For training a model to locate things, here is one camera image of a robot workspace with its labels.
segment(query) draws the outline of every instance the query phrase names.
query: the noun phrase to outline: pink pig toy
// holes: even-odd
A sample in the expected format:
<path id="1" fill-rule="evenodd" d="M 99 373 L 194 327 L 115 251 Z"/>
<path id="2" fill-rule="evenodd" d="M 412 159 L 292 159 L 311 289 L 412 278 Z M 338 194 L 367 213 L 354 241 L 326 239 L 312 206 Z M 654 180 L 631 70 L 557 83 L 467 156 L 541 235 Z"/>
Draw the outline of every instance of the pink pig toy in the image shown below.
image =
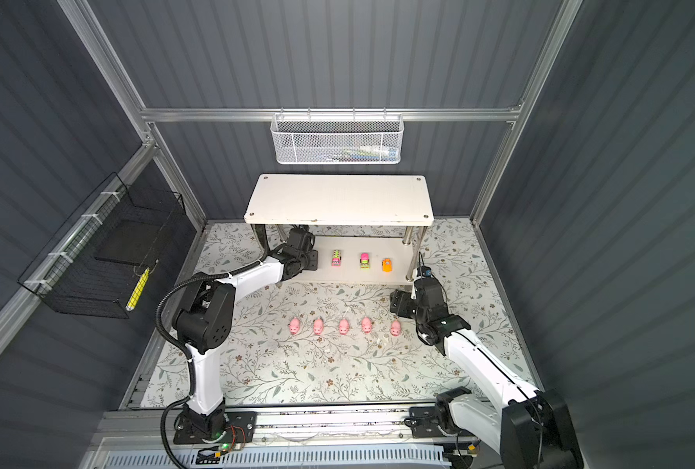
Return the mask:
<path id="1" fill-rule="evenodd" d="M 324 321 L 319 318 L 314 321 L 314 333 L 316 335 L 321 335 L 324 332 Z"/>
<path id="2" fill-rule="evenodd" d="M 360 321 L 360 326 L 363 328 L 364 333 L 370 333 L 371 329 L 373 329 L 374 325 L 371 324 L 371 319 L 368 317 L 364 317 L 362 321 Z"/>
<path id="3" fill-rule="evenodd" d="M 290 321 L 290 334 L 297 334 L 300 332 L 300 320 L 297 317 L 294 317 L 293 320 Z"/>
<path id="4" fill-rule="evenodd" d="M 399 324 L 399 321 L 396 320 L 395 322 L 391 323 L 390 333 L 395 337 L 399 337 L 399 334 L 402 333 L 402 325 Z"/>
<path id="5" fill-rule="evenodd" d="M 340 334 L 342 335 L 347 335 L 347 331 L 350 330 L 350 323 L 347 322 L 347 319 L 342 319 L 340 321 Z"/>

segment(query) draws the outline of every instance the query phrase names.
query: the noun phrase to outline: black mesh basket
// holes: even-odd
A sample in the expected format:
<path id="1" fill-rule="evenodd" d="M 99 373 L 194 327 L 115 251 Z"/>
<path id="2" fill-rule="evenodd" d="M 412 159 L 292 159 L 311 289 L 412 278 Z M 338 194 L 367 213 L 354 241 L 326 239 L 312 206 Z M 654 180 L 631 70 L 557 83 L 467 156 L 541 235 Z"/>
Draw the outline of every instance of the black mesh basket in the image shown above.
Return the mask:
<path id="1" fill-rule="evenodd" d="M 80 229 L 62 249 L 46 254 L 47 268 L 34 277 L 25 272 L 19 283 L 58 313 L 127 318 L 167 258 L 185 217 L 183 199 L 120 186 L 97 211 L 81 217 Z"/>

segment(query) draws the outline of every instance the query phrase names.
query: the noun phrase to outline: gray wall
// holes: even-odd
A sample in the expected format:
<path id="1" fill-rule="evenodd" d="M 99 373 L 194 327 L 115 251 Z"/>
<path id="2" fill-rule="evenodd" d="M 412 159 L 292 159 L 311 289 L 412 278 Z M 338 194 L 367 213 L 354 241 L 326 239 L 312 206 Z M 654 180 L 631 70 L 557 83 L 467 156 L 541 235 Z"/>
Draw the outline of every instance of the gray wall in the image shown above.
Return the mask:
<path id="1" fill-rule="evenodd" d="M 140 144 L 80 44 L 55 2 L 0 2 L 0 308 L 39 249 Z M 167 189 L 154 164 L 136 184 Z M 187 222 L 179 259 L 130 320 L 35 310 L 0 357 L 0 467 L 78 464 L 102 412 L 117 408 L 193 234 Z"/>
<path id="2" fill-rule="evenodd" d="M 592 467 L 695 467 L 695 2 L 583 5 L 482 228 Z"/>
<path id="3" fill-rule="evenodd" d="M 511 107 L 558 0 L 92 2 L 148 107 Z M 267 124 L 160 124 L 209 218 L 242 218 L 261 173 L 423 174 L 469 215 L 503 123 L 408 123 L 399 165 L 275 161 Z"/>

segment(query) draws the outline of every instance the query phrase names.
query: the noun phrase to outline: black mounting plate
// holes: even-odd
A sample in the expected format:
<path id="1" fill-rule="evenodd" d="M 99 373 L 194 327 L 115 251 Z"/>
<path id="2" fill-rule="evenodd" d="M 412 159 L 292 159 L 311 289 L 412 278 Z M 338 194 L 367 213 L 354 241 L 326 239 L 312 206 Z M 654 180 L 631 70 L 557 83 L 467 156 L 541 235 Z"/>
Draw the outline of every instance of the black mounting plate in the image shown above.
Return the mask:
<path id="1" fill-rule="evenodd" d="M 447 437 L 437 423 L 436 417 L 436 407 L 432 405 L 418 406 L 409 408 L 409 416 L 417 419 L 418 424 L 414 427 L 410 427 L 413 432 L 413 438 L 435 438 L 435 437 Z M 462 430 L 459 434 L 460 437 L 471 437 L 472 433 L 467 430 Z"/>
<path id="2" fill-rule="evenodd" d="M 225 412 L 227 415 L 226 427 L 234 426 L 243 429 L 245 443 L 253 441 L 253 431 L 256 430 L 256 412 Z M 190 425 L 183 425 L 183 428 L 175 428 L 175 436 L 172 439 L 174 444 L 206 444 L 202 439 L 207 438 L 202 432 Z M 222 439 L 215 444 L 232 443 L 232 431 L 228 430 Z M 235 443 L 244 443 L 241 440 L 241 433 L 235 430 Z"/>

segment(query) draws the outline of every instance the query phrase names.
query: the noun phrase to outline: leaf pattern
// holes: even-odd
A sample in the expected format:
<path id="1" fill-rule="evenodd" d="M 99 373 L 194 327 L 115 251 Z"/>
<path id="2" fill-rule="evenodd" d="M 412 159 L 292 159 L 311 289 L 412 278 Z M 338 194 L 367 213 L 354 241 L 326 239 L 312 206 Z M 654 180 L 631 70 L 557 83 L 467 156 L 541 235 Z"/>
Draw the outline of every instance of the leaf pattern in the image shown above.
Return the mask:
<path id="1" fill-rule="evenodd" d="M 313 226 L 311 230 L 321 236 L 404 233 L 402 227 Z M 270 245 L 279 244 L 275 227 L 267 227 L 267 233 Z M 233 270 L 256 259 L 259 252 L 247 224 L 215 224 L 197 271 Z M 446 290 L 450 311 L 471 324 L 506 365 L 531 381 L 470 221 L 436 220 L 421 252 Z M 237 302 L 230 337 L 221 346 L 220 382 L 228 405 L 429 399 L 458 386 L 482 396 L 454 362 L 418 340 L 411 320 L 400 319 L 402 333 L 390 335 L 396 319 L 389 312 L 394 289 L 290 281 L 266 286 Z M 361 332 L 365 316 L 374 322 L 369 334 Z M 288 330 L 293 317 L 302 322 L 296 335 Z M 324 321 L 322 335 L 315 335 L 311 327 L 318 317 Z M 350 322 L 347 335 L 338 332 L 343 317 Z M 187 390 L 186 362 L 165 344 L 142 407 L 164 407 Z"/>

